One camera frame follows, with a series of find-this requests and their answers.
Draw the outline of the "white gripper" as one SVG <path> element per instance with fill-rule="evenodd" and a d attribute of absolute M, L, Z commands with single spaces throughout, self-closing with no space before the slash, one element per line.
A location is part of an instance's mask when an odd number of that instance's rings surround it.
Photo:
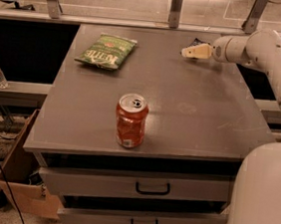
<path fill-rule="evenodd" d="M 217 38 L 212 44 L 198 44 L 181 50 L 185 58 L 208 59 L 212 57 L 219 63 L 235 63 L 241 56 L 241 43 L 238 37 L 224 36 Z"/>

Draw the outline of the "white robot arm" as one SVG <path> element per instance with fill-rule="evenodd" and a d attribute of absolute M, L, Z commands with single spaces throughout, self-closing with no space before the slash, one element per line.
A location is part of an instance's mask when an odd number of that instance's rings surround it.
<path fill-rule="evenodd" d="M 183 57 L 212 58 L 264 73 L 281 112 L 281 36 L 269 28 L 223 36 L 181 49 Z M 248 153 L 238 169 L 227 224 L 281 224 L 281 141 Z"/>

